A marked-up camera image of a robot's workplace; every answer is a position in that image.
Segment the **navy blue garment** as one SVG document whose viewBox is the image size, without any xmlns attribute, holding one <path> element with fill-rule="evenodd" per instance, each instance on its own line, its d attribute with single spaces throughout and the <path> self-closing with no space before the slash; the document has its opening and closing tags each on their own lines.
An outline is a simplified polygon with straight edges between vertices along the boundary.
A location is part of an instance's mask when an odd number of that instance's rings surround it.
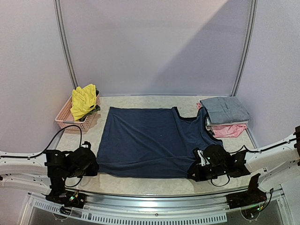
<svg viewBox="0 0 300 225">
<path fill-rule="evenodd" d="M 109 109 L 97 152 L 100 173 L 117 177 L 186 178 L 196 158 L 193 150 L 222 145 L 206 129 L 207 111 L 192 118 L 176 107 Z"/>
</svg>

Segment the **grey blue button shirt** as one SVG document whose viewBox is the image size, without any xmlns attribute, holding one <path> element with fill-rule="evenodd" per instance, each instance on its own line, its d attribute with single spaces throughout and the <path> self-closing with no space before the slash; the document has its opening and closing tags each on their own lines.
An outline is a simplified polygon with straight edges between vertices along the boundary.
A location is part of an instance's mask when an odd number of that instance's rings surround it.
<svg viewBox="0 0 300 225">
<path fill-rule="evenodd" d="M 250 114 L 236 97 L 211 97 L 200 101 L 212 123 L 249 121 Z"/>
</svg>

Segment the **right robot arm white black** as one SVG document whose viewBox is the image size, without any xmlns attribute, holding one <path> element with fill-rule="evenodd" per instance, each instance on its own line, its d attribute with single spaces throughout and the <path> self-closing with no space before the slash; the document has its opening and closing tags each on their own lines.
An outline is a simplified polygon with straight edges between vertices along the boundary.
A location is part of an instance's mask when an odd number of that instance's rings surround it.
<svg viewBox="0 0 300 225">
<path fill-rule="evenodd" d="M 293 134 L 268 146 L 249 150 L 243 146 L 230 153 L 221 145 L 210 145 L 204 150 L 193 149 L 196 161 L 188 171 L 188 178 L 206 181 L 226 175 L 230 178 L 252 175 L 250 187 L 242 200 L 253 204 L 261 192 L 270 191 L 300 174 L 300 128 Z"/>
</svg>

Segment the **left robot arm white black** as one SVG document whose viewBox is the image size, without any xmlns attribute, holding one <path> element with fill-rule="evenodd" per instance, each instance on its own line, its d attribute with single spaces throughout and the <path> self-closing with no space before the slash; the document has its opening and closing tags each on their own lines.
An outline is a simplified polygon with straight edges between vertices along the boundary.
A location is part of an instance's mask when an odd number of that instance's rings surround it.
<svg viewBox="0 0 300 225">
<path fill-rule="evenodd" d="M 0 153 L 0 187 L 51 193 L 59 203 L 66 203 L 70 194 L 65 190 L 68 178 L 95 177 L 99 165 L 91 144 L 84 142 L 72 151 L 44 150 L 40 153 Z"/>
</svg>

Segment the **pink plastic laundry basket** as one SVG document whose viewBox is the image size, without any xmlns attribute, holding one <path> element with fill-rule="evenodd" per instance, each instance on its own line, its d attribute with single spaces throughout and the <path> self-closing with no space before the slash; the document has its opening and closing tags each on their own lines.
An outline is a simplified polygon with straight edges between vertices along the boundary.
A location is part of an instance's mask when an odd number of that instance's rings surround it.
<svg viewBox="0 0 300 225">
<path fill-rule="evenodd" d="M 72 97 L 64 104 L 63 108 L 60 110 L 58 115 L 55 118 L 55 122 L 59 125 L 60 128 L 65 128 L 69 125 L 77 125 L 81 128 L 82 131 L 88 131 L 94 117 L 97 115 L 97 112 L 93 112 L 88 115 L 84 121 L 75 121 L 71 113 L 72 107 Z"/>
</svg>

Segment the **white folded shirt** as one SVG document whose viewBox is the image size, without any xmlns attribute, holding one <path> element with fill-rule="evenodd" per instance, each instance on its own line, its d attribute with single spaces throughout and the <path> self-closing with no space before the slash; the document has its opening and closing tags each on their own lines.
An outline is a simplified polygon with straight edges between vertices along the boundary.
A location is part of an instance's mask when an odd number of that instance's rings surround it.
<svg viewBox="0 0 300 225">
<path fill-rule="evenodd" d="M 248 124 L 248 121 L 238 121 L 238 122 L 227 122 L 227 123 L 212 123 L 210 118 L 206 118 L 206 125 L 207 126 L 229 126 L 234 124 Z"/>
</svg>

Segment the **pink folded garment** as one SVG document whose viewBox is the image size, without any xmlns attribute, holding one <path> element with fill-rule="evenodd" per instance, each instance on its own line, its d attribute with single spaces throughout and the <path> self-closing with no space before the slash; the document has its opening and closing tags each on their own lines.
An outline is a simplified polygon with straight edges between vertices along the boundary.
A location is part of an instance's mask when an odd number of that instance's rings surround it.
<svg viewBox="0 0 300 225">
<path fill-rule="evenodd" d="M 212 131 L 213 135 L 216 138 L 238 137 L 248 127 L 247 124 L 234 124 L 229 126 L 207 126 L 206 118 L 209 117 L 209 115 L 206 108 L 201 106 L 200 100 L 197 103 L 197 109 L 204 109 L 204 112 L 206 113 L 206 115 L 204 116 L 204 124 L 207 129 Z"/>
</svg>

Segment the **yellow garment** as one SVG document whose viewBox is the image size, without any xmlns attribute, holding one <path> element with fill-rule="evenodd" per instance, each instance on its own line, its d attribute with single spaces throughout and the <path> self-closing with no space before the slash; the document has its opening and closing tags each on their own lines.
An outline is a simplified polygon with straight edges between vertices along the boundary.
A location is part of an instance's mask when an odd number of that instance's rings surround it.
<svg viewBox="0 0 300 225">
<path fill-rule="evenodd" d="M 89 84 L 84 88 L 78 86 L 76 89 L 72 90 L 72 107 L 70 112 L 74 121 L 80 120 L 96 108 L 96 90 L 94 84 Z"/>
</svg>

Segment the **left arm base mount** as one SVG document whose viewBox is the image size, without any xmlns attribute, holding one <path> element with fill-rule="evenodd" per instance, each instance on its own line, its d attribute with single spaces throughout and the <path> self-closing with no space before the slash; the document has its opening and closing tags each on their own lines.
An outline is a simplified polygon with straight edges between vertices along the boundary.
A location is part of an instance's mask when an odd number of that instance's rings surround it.
<svg viewBox="0 0 300 225">
<path fill-rule="evenodd" d="M 50 178 L 50 193 L 45 199 L 63 205 L 64 207 L 74 207 L 82 209 L 85 204 L 86 194 L 78 190 L 68 191 L 63 178 Z"/>
</svg>

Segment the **aluminium front rail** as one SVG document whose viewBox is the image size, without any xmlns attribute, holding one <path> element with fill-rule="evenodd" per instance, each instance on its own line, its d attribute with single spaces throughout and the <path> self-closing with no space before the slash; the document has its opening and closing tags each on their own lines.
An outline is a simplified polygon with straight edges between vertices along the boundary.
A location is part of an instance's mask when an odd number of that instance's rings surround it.
<svg viewBox="0 0 300 225">
<path fill-rule="evenodd" d="M 185 197 L 127 197 L 88 193 L 82 209 L 61 206 L 29 194 L 22 225 L 290 225 L 282 188 L 274 190 L 266 209 L 247 214 L 253 205 L 231 209 L 227 192 Z"/>
</svg>

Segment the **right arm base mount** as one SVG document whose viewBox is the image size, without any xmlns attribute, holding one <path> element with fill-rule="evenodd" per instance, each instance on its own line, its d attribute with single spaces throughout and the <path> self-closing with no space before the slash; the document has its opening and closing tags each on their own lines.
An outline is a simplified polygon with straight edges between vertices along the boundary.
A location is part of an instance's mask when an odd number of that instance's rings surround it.
<svg viewBox="0 0 300 225">
<path fill-rule="evenodd" d="M 252 176 L 245 191 L 226 195 L 226 203 L 230 209 L 249 206 L 261 203 L 267 200 L 267 192 L 261 191 L 258 185 L 260 173 Z"/>
</svg>

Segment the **right aluminium corner post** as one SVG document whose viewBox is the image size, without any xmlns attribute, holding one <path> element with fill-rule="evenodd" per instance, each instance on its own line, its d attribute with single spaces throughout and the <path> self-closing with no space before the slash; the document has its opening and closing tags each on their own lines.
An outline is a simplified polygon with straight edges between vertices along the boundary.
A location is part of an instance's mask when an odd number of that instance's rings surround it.
<svg viewBox="0 0 300 225">
<path fill-rule="evenodd" d="M 247 62 L 247 57 L 248 57 L 248 52 L 250 49 L 250 44 L 251 44 L 251 39 L 252 39 L 252 34 L 253 34 L 253 29 L 254 29 L 254 24 L 255 24 L 255 17 L 256 17 L 256 11 L 257 11 L 257 0 L 252 0 L 251 5 L 250 5 L 250 11 L 248 15 L 248 22 L 247 22 L 247 29 L 246 29 L 246 34 L 245 34 L 245 40 L 243 44 L 243 49 L 242 49 L 242 55 L 241 55 L 241 60 L 240 64 L 238 67 L 238 72 L 236 75 L 236 79 L 234 81 L 232 91 L 231 91 L 231 97 L 234 97 L 237 95 L 240 82 L 242 79 L 243 71 Z"/>
</svg>

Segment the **aluminium corner post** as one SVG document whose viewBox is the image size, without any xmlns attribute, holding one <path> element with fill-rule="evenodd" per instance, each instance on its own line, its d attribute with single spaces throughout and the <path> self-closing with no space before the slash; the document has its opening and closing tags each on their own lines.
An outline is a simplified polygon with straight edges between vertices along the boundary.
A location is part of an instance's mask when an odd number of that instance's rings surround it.
<svg viewBox="0 0 300 225">
<path fill-rule="evenodd" d="M 256 11 L 257 11 L 257 0 L 252 0 L 251 5 L 250 5 L 250 11 L 248 15 L 248 22 L 247 22 L 247 29 L 246 29 L 246 34 L 245 34 L 245 40 L 243 44 L 243 49 L 242 49 L 242 55 L 241 55 L 241 60 L 240 64 L 238 67 L 238 72 L 236 75 L 236 79 L 234 81 L 232 91 L 231 91 L 231 97 L 234 97 L 237 95 L 240 82 L 242 79 L 243 71 L 247 62 L 247 57 L 248 57 L 248 52 L 250 49 L 250 44 L 251 44 L 251 39 L 252 39 L 252 34 L 253 34 L 253 29 L 254 29 L 254 24 L 255 24 L 255 17 L 256 17 Z"/>
<path fill-rule="evenodd" d="M 63 14 L 62 14 L 62 7 L 61 7 L 61 2 L 60 0 L 54 0 L 54 11 L 56 14 L 56 21 L 57 21 L 57 26 L 58 26 L 58 32 L 60 36 L 60 42 L 68 70 L 68 74 L 72 83 L 73 88 L 75 89 L 78 86 L 78 81 L 75 75 L 75 70 L 74 66 L 72 63 L 69 47 L 68 47 L 68 40 L 64 28 L 64 21 L 63 21 Z"/>
</svg>

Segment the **left aluminium corner post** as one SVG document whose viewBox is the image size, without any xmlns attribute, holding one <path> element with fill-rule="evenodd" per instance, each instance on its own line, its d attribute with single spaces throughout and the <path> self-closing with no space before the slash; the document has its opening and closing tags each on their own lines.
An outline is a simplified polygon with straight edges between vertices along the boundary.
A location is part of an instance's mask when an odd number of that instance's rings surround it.
<svg viewBox="0 0 300 225">
<path fill-rule="evenodd" d="M 58 32 L 60 36 L 60 42 L 68 70 L 68 74 L 72 83 L 73 88 L 75 89 L 78 86 L 78 81 L 75 75 L 75 70 L 74 66 L 72 63 L 69 47 L 68 47 L 68 40 L 64 28 L 64 21 L 63 21 L 63 14 L 62 14 L 62 7 L 61 7 L 61 2 L 60 0 L 54 0 L 54 11 L 56 14 L 56 21 L 57 21 L 57 26 L 58 26 Z"/>
</svg>

